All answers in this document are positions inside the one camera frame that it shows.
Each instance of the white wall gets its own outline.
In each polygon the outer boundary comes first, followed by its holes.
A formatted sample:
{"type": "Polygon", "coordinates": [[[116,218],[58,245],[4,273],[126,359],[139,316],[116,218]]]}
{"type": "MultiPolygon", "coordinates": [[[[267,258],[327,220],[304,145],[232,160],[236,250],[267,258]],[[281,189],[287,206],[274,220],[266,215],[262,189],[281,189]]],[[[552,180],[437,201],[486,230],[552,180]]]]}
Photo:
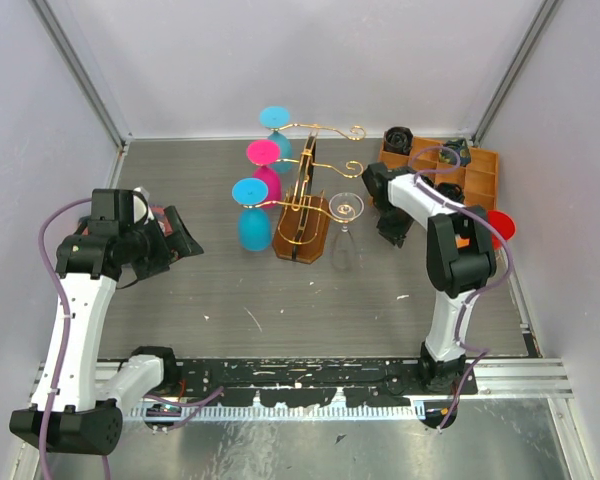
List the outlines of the white wall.
{"type": "MultiPolygon", "coordinates": [[[[38,227],[58,207],[105,185],[115,158],[29,2],[0,0],[0,478],[15,441],[9,416],[27,405],[55,312],[38,227]]],[[[50,232],[53,252],[78,213],[50,232]]]]}
{"type": "Polygon", "coordinates": [[[473,132],[540,0],[52,0],[136,138],[473,132]]]}
{"type": "Polygon", "coordinates": [[[600,0],[563,2],[487,133],[540,340],[600,466],[600,0]]]}

